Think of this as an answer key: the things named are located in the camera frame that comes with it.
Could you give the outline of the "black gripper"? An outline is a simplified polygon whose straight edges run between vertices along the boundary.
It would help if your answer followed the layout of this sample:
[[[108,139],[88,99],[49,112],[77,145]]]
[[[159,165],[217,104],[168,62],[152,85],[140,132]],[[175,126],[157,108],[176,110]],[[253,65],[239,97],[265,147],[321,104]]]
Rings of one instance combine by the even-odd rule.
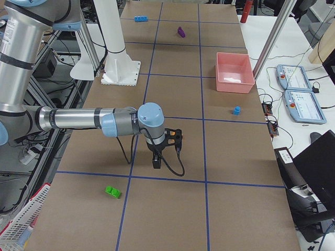
[[[146,129],[146,142],[149,150],[152,152],[152,166],[154,169],[161,168],[162,151],[169,146],[174,146],[177,155],[180,155],[182,149],[182,130],[165,128],[163,134],[158,138],[153,138],[150,131]]]

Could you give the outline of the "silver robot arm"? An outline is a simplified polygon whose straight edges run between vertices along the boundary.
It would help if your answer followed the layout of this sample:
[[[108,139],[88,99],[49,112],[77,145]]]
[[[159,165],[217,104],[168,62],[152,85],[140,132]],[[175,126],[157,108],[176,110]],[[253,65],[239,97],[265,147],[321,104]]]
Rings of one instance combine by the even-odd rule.
[[[165,163],[162,151],[182,149],[182,131],[164,126],[161,107],[58,109],[24,105],[46,31],[80,31],[79,1],[5,1],[8,20],[1,42],[1,144],[52,129],[100,129],[107,137],[143,134],[155,169]]]

